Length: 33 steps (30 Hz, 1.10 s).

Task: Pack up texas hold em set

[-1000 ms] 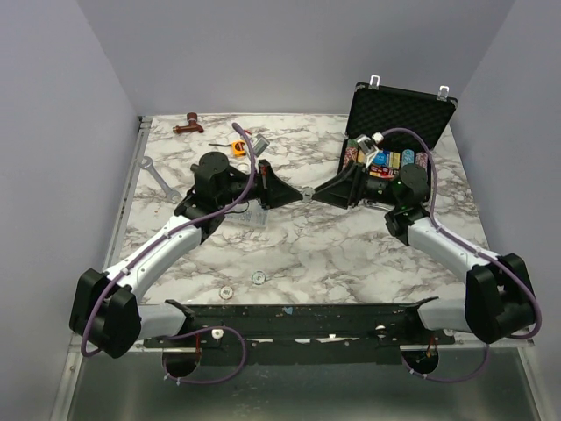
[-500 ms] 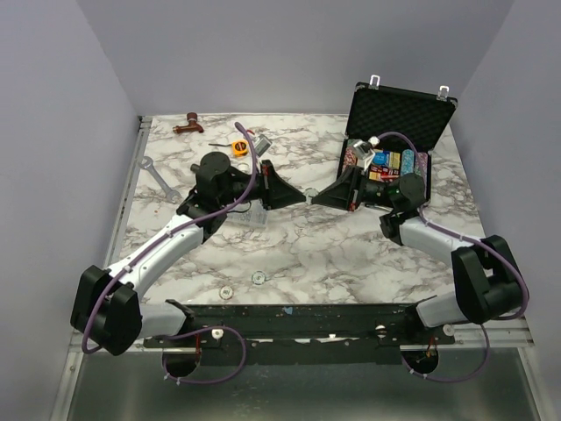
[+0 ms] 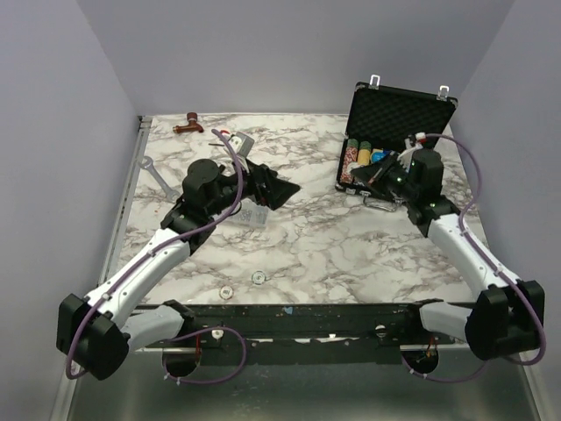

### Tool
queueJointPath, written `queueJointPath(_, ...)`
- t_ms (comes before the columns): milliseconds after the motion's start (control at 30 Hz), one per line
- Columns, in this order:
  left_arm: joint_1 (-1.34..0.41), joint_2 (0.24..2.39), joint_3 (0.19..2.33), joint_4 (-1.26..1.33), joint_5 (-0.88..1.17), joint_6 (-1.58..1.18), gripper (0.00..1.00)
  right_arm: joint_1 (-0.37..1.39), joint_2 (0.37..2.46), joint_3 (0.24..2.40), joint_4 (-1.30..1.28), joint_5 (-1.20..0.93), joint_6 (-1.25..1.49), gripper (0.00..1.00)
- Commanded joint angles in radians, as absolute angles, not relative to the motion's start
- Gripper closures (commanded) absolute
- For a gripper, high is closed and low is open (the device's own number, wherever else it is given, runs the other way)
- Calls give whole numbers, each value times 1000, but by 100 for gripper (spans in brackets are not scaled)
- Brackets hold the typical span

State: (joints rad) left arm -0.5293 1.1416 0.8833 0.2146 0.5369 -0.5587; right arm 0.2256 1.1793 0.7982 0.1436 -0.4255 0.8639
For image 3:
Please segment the blue round dealer chip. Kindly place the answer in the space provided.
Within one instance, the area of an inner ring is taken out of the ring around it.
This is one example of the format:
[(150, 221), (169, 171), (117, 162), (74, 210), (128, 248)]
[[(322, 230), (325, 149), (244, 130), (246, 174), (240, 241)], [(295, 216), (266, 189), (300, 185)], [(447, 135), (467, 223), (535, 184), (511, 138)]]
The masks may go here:
[(378, 161), (381, 161), (382, 159), (384, 159), (387, 155), (389, 154), (388, 151), (386, 150), (373, 150), (371, 153), (371, 163), (375, 163)]

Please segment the white green poker chip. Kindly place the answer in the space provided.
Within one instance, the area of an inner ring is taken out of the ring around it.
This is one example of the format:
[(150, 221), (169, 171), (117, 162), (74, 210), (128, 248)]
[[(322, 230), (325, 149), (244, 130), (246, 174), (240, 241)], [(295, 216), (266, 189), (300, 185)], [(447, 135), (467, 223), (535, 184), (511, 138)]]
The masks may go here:
[(262, 285), (266, 281), (266, 274), (263, 271), (258, 270), (252, 274), (251, 279), (255, 285)]

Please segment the white red poker chip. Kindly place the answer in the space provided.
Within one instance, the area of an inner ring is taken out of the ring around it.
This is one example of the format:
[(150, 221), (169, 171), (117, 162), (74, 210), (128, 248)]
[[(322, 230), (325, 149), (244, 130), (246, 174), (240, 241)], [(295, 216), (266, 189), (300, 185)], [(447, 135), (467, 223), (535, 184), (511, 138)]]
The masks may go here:
[(223, 299), (223, 300), (230, 300), (233, 298), (234, 295), (234, 289), (229, 286), (229, 285), (224, 285), (220, 290), (219, 290), (219, 296)]

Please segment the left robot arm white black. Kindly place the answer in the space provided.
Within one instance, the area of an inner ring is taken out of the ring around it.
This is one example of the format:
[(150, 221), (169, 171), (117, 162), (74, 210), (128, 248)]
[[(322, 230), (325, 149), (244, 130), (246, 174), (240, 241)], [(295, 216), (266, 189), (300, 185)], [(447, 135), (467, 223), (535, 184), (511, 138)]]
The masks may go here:
[[(300, 190), (265, 164), (243, 166), (238, 159), (233, 164), (234, 174), (225, 175), (211, 159), (192, 162), (180, 197), (141, 251), (105, 284), (84, 297), (70, 294), (60, 303), (56, 346), (67, 357), (67, 378), (91, 374), (105, 380), (140, 348), (167, 340), (185, 346), (193, 339), (194, 318), (175, 300), (138, 315), (134, 310), (243, 199), (275, 211)], [(80, 367), (79, 374), (74, 365)]]

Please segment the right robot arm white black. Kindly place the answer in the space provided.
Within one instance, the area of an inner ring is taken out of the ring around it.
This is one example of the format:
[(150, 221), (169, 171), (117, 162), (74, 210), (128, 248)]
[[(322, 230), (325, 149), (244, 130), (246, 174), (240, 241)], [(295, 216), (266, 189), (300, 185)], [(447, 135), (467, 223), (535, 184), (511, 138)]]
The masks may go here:
[(467, 343), (480, 360), (543, 352), (543, 289), (505, 268), (473, 236), (459, 208), (442, 192), (439, 153), (416, 150), (407, 168), (397, 153), (390, 153), (351, 173), (373, 193), (404, 202), (411, 223), (444, 253), (475, 299), (471, 307), (444, 301), (421, 304), (419, 313), (403, 322), (409, 341), (421, 344), (435, 332), (443, 333)]

